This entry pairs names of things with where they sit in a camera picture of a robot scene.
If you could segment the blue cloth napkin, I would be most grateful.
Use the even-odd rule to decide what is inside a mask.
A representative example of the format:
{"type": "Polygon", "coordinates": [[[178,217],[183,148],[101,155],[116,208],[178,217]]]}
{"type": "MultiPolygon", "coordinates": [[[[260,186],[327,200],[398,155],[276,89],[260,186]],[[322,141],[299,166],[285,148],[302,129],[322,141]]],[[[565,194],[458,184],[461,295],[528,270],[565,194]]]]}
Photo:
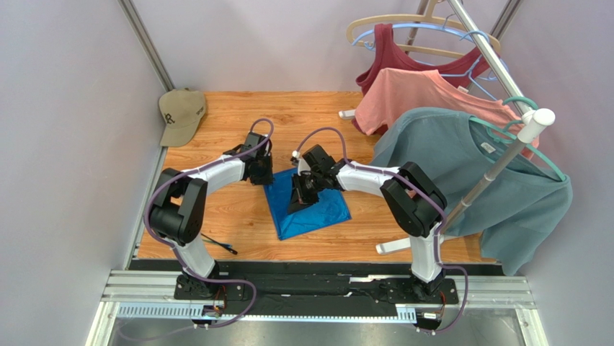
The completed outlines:
{"type": "Polygon", "coordinates": [[[289,214],[291,177],[296,172],[296,169],[277,172],[273,174],[273,183],[264,186],[265,197],[280,241],[352,219],[346,201],[338,190],[324,190],[319,193],[319,201],[315,205],[289,214]]]}

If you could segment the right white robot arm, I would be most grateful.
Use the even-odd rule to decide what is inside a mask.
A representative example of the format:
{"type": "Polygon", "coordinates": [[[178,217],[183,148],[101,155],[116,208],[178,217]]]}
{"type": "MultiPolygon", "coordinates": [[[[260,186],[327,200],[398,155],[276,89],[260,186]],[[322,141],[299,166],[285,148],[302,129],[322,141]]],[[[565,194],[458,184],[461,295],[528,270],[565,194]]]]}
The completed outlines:
{"type": "Polygon", "coordinates": [[[433,288],[443,280],[435,231],[443,225],[447,201],[417,164],[382,168],[342,160],[309,164],[306,159],[294,159],[293,165],[297,172],[292,176],[288,214],[317,204],[323,190],[382,197],[396,223],[409,235],[412,275],[433,288]]]}

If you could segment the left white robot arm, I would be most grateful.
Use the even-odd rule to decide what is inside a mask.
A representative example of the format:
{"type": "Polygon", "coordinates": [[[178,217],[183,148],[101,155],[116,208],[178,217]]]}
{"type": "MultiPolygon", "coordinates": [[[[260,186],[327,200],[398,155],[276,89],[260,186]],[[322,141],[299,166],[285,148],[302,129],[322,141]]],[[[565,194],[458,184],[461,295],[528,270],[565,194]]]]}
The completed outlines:
{"type": "Polygon", "coordinates": [[[179,260],[184,275],[204,285],[225,284],[219,267],[201,239],[207,197],[235,182],[253,185],[273,182],[269,149],[227,151],[201,167],[165,169],[143,215],[147,232],[167,245],[179,260]]]}

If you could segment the black fork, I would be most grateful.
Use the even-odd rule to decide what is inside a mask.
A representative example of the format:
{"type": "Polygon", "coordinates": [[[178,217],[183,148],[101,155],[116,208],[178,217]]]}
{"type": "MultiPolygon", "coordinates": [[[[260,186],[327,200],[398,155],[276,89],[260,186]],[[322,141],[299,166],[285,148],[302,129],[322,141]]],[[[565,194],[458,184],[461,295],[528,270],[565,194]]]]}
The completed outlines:
{"type": "Polygon", "coordinates": [[[233,255],[238,255],[239,253],[233,248],[233,246],[231,244],[227,244],[227,243],[222,243],[219,241],[216,241],[215,239],[206,236],[205,234],[200,234],[201,238],[204,242],[208,243],[208,244],[214,244],[217,246],[220,246],[222,248],[224,248],[226,251],[230,252],[233,255]]]}

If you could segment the beige baseball cap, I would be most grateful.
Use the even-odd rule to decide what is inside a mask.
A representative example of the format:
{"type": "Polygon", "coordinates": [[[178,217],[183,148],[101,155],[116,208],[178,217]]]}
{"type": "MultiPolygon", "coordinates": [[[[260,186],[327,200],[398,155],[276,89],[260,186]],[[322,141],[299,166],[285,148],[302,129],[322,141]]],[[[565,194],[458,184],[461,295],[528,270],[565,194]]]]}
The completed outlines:
{"type": "Polygon", "coordinates": [[[206,114],[207,102],[201,91],[173,89],[159,98],[159,110],[165,124],[160,146],[180,147],[196,134],[206,114]]]}

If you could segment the salmon pink t-shirt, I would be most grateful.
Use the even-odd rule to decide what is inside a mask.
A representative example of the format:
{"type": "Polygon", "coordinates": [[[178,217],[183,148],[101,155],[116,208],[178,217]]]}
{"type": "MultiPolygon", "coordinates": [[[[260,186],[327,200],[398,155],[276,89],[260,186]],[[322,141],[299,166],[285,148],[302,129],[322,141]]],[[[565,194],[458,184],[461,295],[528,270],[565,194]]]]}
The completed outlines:
{"type": "Polygon", "coordinates": [[[501,100],[482,99],[464,92],[435,70],[384,68],[357,106],[352,124],[365,135],[382,135],[402,114],[420,107],[466,112],[500,128],[520,119],[501,100]]]}

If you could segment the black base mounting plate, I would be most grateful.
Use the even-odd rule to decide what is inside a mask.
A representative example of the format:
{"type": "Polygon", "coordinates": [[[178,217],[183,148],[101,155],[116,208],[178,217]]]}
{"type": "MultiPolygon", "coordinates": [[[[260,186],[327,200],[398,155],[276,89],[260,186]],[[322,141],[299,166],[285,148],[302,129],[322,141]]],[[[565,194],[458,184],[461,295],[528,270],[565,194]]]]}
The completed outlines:
{"type": "Polygon", "coordinates": [[[172,271],[172,298],[206,300],[225,315],[392,317],[398,304],[439,312],[463,300],[451,278],[424,284],[406,263],[220,261],[225,285],[206,286],[184,275],[178,261],[141,259],[131,270],[172,271]]]}

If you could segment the maroon tank top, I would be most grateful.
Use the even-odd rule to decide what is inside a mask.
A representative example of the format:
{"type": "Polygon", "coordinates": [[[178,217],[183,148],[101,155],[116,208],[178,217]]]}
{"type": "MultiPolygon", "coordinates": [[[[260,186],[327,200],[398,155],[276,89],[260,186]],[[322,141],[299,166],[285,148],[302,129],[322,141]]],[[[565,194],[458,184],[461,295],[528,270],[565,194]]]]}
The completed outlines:
{"type": "Polygon", "coordinates": [[[467,72],[474,62],[478,64],[474,67],[472,76],[478,76],[489,68],[488,63],[481,59],[481,52],[478,48],[474,48],[462,58],[444,65],[428,66],[420,63],[410,58],[394,42],[391,24],[376,25],[375,60],[366,72],[356,78],[356,83],[361,87],[364,96],[375,81],[378,72],[384,68],[396,68],[405,71],[435,70],[444,80],[462,90],[469,86],[470,80],[467,76],[461,74],[467,72]]]}

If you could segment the teal green hanger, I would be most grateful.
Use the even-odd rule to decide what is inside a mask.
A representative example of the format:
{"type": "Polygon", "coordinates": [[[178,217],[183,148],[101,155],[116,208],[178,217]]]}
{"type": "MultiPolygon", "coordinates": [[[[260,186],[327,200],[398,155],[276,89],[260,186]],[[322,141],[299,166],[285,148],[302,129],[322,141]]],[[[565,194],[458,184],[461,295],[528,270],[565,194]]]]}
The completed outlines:
{"type": "Polygon", "coordinates": [[[509,147],[502,154],[503,164],[497,161],[495,167],[499,167],[498,175],[513,158],[521,153],[525,148],[533,152],[535,156],[546,163],[562,182],[567,180],[567,176],[541,151],[532,145],[532,142],[556,119],[554,112],[548,108],[539,108],[536,102],[524,96],[508,97],[502,102],[506,105],[511,102],[521,102],[530,109],[525,112],[519,120],[509,121],[503,128],[497,127],[478,117],[471,116],[469,120],[478,123],[486,128],[486,132],[494,141],[505,143],[509,147]]]}

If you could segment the beige wooden hanger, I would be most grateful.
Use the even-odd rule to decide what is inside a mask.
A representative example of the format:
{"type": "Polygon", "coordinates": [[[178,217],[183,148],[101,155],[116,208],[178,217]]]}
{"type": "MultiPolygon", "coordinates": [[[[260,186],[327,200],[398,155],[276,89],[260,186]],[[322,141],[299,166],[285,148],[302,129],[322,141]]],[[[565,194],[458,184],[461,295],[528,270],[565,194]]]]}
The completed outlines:
{"type": "Polygon", "coordinates": [[[439,1],[421,1],[419,3],[418,12],[416,14],[381,14],[372,17],[357,19],[349,24],[346,29],[346,39],[352,46],[364,47],[368,50],[375,50],[375,42],[369,41],[369,37],[375,36],[375,30],[372,28],[360,34],[356,34],[357,28],[366,28],[369,25],[376,26],[379,24],[391,24],[394,29],[408,29],[409,34],[403,43],[397,46],[405,53],[421,53],[431,56],[440,56],[444,58],[461,58],[462,53],[430,48],[427,46],[417,45],[415,43],[417,33],[420,30],[431,30],[449,35],[455,35],[460,40],[471,40],[472,34],[459,21],[451,19],[451,16],[437,17],[434,15],[435,7],[439,1]]]}

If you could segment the teal t-shirt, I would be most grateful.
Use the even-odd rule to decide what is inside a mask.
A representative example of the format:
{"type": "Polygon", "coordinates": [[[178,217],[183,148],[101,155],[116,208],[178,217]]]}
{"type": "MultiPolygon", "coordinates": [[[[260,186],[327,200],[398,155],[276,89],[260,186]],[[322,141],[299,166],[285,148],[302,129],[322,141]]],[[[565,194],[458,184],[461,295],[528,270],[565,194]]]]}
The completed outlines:
{"type": "MultiPolygon", "coordinates": [[[[423,107],[405,112],[381,136],[371,165],[418,164],[453,208],[506,148],[473,115],[423,107]]],[[[502,272],[512,276],[532,260],[568,211],[572,197],[569,177],[560,178],[552,169],[518,155],[447,233],[480,234],[482,257],[496,259],[502,272]]]]}

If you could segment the metal clothes rack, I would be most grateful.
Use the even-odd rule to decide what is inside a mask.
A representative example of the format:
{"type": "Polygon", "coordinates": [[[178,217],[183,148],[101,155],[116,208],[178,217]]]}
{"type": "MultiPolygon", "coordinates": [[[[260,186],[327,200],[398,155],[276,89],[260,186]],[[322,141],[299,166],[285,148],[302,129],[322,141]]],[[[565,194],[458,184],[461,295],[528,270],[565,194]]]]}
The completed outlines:
{"type": "MultiPolygon", "coordinates": [[[[475,43],[476,45],[475,48],[478,48],[480,50],[481,59],[488,63],[489,68],[487,70],[491,70],[494,73],[495,77],[500,81],[502,86],[511,93],[510,95],[511,97],[523,96],[521,95],[520,90],[517,88],[517,85],[515,84],[515,82],[511,80],[507,67],[505,66],[505,64],[499,57],[499,52],[501,50],[501,47],[500,47],[500,43],[498,39],[478,30],[477,26],[473,23],[473,20],[465,12],[464,6],[462,5],[460,1],[453,2],[453,9],[454,9],[455,14],[457,14],[459,17],[457,21],[462,23],[463,26],[472,34],[472,39],[475,37],[478,39],[477,42],[475,43]]],[[[358,35],[372,28],[375,29],[375,26],[369,25],[366,28],[364,27],[357,28],[355,30],[355,33],[358,35]]],[[[375,42],[375,36],[369,37],[368,40],[369,41],[373,40],[375,42]]],[[[459,58],[444,58],[440,56],[431,56],[431,55],[426,55],[426,54],[421,54],[421,53],[410,53],[407,55],[410,58],[420,63],[424,63],[428,66],[444,65],[446,63],[450,63],[452,61],[459,59],[459,58]]],[[[461,74],[462,76],[467,76],[469,78],[470,80],[469,85],[471,84],[477,85],[478,84],[477,80],[479,76],[482,74],[481,73],[478,76],[471,75],[474,67],[477,64],[478,64],[477,62],[474,62],[473,65],[470,67],[470,69],[467,72],[464,72],[461,74]]],[[[528,110],[530,109],[527,105],[523,104],[523,106],[527,108],[528,110]]],[[[341,111],[339,112],[339,116],[343,120],[352,121],[355,117],[355,110],[341,111]]]]}

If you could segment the aluminium frame rail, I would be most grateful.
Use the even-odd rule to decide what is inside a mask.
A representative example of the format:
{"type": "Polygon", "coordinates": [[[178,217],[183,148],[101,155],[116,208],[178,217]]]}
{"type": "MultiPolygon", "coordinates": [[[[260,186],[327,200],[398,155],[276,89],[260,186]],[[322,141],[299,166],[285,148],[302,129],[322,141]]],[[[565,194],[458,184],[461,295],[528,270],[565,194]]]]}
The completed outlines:
{"type": "Polygon", "coordinates": [[[232,285],[226,297],[179,298],[178,272],[121,271],[110,274],[102,302],[116,303],[119,316],[131,318],[175,318],[227,321],[309,321],[355,323],[414,323],[419,315],[455,320],[481,310],[495,314],[511,311],[524,330],[542,326],[528,282],[521,277],[473,276],[468,280],[453,275],[442,293],[431,301],[415,301],[402,289],[406,275],[351,277],[316,273],[299,275],[300,283],[323,283],[339,293],[275,293],[260,287],[253,293],[244,284],[232,285]]]}

